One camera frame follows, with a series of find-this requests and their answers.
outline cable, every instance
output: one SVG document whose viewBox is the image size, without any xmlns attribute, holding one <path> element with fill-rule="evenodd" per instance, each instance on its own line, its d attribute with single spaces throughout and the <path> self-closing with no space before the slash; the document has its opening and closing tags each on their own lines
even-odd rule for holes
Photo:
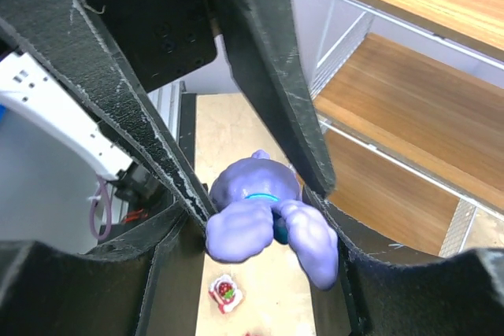
<svg viewBox="0 0 504 336">
<path fill-rule="evenodd" d="M 93 200 L 91 201 L 91 209 L 89 211 L 89 228 L 91 229 L 91 233 L 95 238 L 97 238 L 99 241 L 106 239 L 109 234 L 110 230 L 112 229 L 112 198 L 111 195 L 109 195 L 109 191 L 107 190 L 106 182 L 105 180 L 99 176 L 96 175 L 96 178 L 98 179 L 98 190 L 96 191 L 96 194 L 94 195 Z M 98 206 L 98 195 L 101 195 L 101 198 L 104 199 L 105 201 L 105 212 L 106 212 L 106 222 L 105 222 L 105 231 L 103 231 L 103 234 L 99 234 L 96 231 L 95 228 L 95 214 L 96 214 L 96 207 Z"/>
</svg>

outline shelving unit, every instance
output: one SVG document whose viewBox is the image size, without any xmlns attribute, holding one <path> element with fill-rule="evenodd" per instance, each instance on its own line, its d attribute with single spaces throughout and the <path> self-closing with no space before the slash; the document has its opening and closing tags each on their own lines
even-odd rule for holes
<svg viewBox="0 0 504 336">
<path fill-rule="evenodd" d="M 374 19 L 381 17 L 504 70 L 504 0 L 335 2 L 354 6 L 361 15 L 321 59 L 310 88 L 317 111 L 326 119 L 324 128 L 331 124 L 333 129 L 326 135 L 335 169 L 343 170 L 341 187 L 332 199 L 338 205 L 346 198 L 341 205 L 344 211 L 414 248 L 441 256 L 460 252 L 482 209 L 496 222 L 504 220 L 498 214 L 504 213 L 504 90 L 369 31 Z M 415 187 L 415 180 L 406 174 L 412 172 L 457 203 L 442 209 L 433 204 L 421 207 L 411 196 L 404 201 L 401 196 L 406 192 L 398 192 L 391 213 L 376 199 L 366 205 L 361 197 L 370 190 L 359 190 L 358 181 L 348 187 L 345 159 L 363 170 L 360 182 L 385 191 L 400 188 L 401 175 L 389 171 L 389 188 L 385 188 L 384 176 L 370 169 L 377 166 L 370 164 L 366 170 L 350 155 L 359 147 L 352 151 L 335 143 L 338 133 L 383 164 L 393 161 L 397 169 L 404 169 L 404 183 Z M 375 182 L 366 181 L 366 175 Z M 445 234 L 441 244 L 439 236 L 434 237 L 435 243 L 415 239 L 414 231 L 430 232 L 429 222 L 437 223 L 434 234 L 439 230 Z"/>
</svg>

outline gray surface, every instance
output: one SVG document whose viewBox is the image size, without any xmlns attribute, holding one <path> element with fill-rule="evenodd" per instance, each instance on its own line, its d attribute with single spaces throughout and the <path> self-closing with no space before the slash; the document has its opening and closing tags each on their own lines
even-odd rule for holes
<svg viewBox="0 0 504 336">
<path fill-rule="evenodd" d="M 96 246 L 87 220 L 95 174 L 74 152 L 7 112 L 0 167 L 0 240 L 36 239 L 72 253 Z"/>
</svg>

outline purple octopus toy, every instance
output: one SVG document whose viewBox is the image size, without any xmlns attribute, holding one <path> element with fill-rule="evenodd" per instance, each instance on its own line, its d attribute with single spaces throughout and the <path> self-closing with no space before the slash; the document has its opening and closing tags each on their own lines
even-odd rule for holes
<svg viewBox="0 0 504 336">
<path fill-rule="evenodd" d="M 318 210 L 301 201 L 301 186 L 289 167 L 259 150 L 227 167 L 210 197 L 219 210 L 206 226 L 206 248 L 214 260 L 244 262 L 275 239 L 292 248 L 316 287 L 334 285 L 336 232 Z"/>
</svg>

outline purple plush toy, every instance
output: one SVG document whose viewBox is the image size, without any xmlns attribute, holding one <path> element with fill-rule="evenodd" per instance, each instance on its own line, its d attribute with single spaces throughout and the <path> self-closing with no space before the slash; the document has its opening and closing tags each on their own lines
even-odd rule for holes
<svg viewBox="0 0 504 336">
<path fill-rule="evenodd" d="M 315 208 L 300 201 L 301 187 L 285 165 L 259 150 L 227 167 L 210 197 L 218 214 L 206 226 L 209 255 L 241 263 L 273 239 L 289 244 L 312 283 L 326 290 L 336 281 L 338 238 Z"/>
</svg>

